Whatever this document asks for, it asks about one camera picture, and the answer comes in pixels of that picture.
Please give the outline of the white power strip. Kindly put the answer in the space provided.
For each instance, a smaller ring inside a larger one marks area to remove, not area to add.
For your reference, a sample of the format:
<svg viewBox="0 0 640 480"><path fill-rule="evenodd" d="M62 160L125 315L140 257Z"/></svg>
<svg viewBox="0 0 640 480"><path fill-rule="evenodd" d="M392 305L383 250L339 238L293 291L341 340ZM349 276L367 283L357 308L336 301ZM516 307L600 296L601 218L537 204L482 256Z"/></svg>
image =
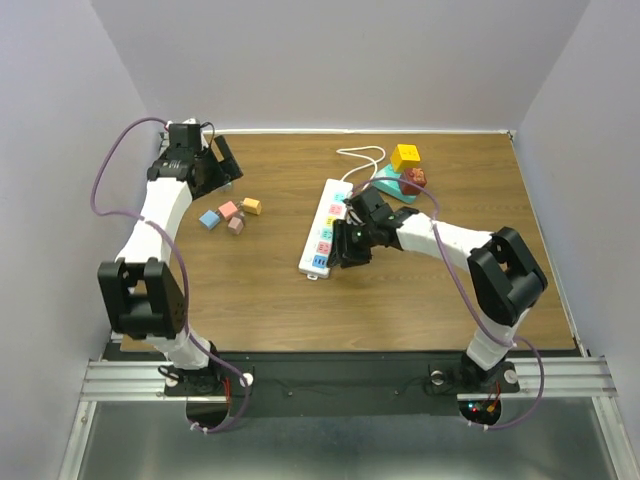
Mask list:
<svg viewBox="0 0 640 480"><path fill-rule="evenodd" d="M330 274L328 257L332 248L333 223L346 215L344 200L351 192L350 182L327 179L301 254L298 270L309 280L326 279Z"/></svg>

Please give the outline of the yellow cube socket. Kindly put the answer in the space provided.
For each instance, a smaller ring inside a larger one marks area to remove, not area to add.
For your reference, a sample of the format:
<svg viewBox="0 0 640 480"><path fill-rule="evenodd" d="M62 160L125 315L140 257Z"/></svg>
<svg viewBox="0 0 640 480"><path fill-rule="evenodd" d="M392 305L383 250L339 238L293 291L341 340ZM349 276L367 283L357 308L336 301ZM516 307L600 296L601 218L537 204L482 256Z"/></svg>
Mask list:
<svg viewBox="0 0 640 480"><path fill-rule="evenodd" d="M421 157L416 145L397 144L390 157L390 164L395 173L402 173L407 168L417 168Z"/></svg>

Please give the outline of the salmon charger plug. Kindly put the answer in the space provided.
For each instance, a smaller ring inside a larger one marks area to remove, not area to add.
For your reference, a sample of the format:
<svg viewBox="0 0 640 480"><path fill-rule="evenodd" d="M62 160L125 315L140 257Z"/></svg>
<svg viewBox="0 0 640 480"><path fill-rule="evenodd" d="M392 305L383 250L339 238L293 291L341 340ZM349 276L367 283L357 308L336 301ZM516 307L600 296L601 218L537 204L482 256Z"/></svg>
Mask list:
<svg viewBox="0 0 640 480"><path fill-rule="evenodd" d="M226 221L229 221L239 212L239 208L233 201L227 201L218 208L218 211Z"/></svg>

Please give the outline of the pink charger plug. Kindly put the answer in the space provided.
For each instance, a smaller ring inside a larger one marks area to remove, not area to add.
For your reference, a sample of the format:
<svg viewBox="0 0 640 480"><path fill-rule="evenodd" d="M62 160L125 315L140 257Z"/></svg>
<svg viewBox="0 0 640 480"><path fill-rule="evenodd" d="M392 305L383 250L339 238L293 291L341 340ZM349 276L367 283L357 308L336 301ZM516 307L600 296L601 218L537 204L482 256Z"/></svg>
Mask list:
<svg viewBox="0 0 640 480"><path fill-rule="evenodd" d="M233 235L240 235L245 228L245 222L242 217L231 217L227 223L228 231Z"/></svg>

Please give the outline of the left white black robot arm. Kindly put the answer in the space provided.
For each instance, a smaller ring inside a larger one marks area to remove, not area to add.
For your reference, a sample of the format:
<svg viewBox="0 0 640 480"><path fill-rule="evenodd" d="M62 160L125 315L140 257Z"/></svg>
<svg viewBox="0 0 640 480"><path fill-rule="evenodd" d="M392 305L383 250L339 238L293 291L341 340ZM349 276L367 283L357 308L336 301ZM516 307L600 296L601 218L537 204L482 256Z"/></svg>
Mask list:
<svg viewBox="0 0 640 480"><path fill-rule="evenodd" d="M239 369L189 323L189 280L175 244L192 202L242 177L222 136L203 135L195 119L162 124L167 145L146 172L146 194L138 211L119 210L134 227L112 261L100 264L99 287L113 331L146 342L173 367L169 377L199 393L215 392L222 373Z"/></svg>

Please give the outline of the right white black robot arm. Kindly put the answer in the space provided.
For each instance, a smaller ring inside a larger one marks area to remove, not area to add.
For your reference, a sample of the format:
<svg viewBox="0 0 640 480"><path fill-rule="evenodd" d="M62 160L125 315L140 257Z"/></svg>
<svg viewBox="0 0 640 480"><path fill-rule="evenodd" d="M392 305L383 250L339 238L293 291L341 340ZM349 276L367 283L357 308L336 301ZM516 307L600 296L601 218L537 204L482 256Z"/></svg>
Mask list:
<svg viewBox="0 0 640 480"><path fill-rule="evenodd" d="M346 216L332 224L327 264L368 264L375 247L424 254L444 262L477 329L460 363L460 379L482 390L516 345L516 334L548 280L520 234L503 227L476 231L411 207L397 210L366 188L343 200Z"/></svg>

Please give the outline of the yellow charger plug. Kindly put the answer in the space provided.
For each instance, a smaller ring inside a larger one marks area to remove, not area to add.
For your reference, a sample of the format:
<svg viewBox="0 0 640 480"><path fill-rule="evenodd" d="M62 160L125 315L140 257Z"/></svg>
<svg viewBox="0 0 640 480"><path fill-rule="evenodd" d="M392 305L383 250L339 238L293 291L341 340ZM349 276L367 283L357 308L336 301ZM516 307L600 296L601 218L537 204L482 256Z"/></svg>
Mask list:
<svg viewBox="0 0 640 480"><path fill-rule="evenodd" d="M246 197L242 201L242 207L245 212L259 216L262 213L262 203L260 200Z"/></svg>

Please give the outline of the blue charger plug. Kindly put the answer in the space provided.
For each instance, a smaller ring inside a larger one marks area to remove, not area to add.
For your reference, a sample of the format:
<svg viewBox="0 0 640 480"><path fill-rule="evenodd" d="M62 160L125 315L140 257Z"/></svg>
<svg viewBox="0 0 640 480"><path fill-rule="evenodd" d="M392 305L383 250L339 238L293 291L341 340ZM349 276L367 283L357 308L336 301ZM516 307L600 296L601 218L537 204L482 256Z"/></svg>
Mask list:
<svg viewBox="0 0 640 480"><path fill-rule="evenodd" d="M199 217L199 222L203 225L207 230L214 229L221 221L220 215L212 210L206 211Z"/></svg>

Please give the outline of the brown patterned cube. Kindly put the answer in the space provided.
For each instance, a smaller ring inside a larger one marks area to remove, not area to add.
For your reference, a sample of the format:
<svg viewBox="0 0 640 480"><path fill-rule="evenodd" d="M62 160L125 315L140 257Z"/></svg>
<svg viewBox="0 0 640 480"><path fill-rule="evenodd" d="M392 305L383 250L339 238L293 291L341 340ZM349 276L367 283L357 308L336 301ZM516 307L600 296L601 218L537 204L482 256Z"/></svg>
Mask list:
<svg viewBox="0 0 640 480"><path fill-rule="evenodd" d="M422 168L406 168L401 175L401 191L407 196L417 196L427 185L427 177Z"/></svg>

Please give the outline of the teal triangular block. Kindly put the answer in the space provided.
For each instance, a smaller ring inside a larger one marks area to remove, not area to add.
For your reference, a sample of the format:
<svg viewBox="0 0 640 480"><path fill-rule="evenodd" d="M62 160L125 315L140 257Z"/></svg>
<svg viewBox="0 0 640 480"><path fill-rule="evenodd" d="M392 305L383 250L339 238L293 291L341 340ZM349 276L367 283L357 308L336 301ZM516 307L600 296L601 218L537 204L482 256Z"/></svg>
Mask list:
<svg viewBox="0 0 640 480"><path fill-rule="evenodd" d="M401 191L401 175L402 173L395 173L391 164L385 166L382 170L378 171L373 177L372 185L379 191L394 197L406 204L412 204L417 196L407 196Z"/></svg>

